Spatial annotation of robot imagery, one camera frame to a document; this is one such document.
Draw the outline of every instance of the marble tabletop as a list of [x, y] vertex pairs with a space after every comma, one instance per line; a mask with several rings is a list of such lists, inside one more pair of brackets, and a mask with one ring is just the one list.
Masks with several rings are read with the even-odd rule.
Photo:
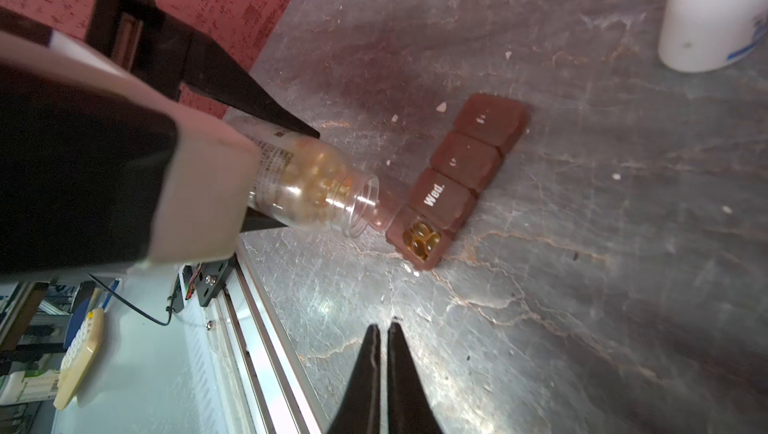
[[672, 72], [664, 3], [291, 1], [252, 74], [360, 168], [412, 183], [474, 92], [531, 113], [432, 272], [245, 235], [329, 417], [397, 316], [446, 432], [768, 429], [768, 45]]

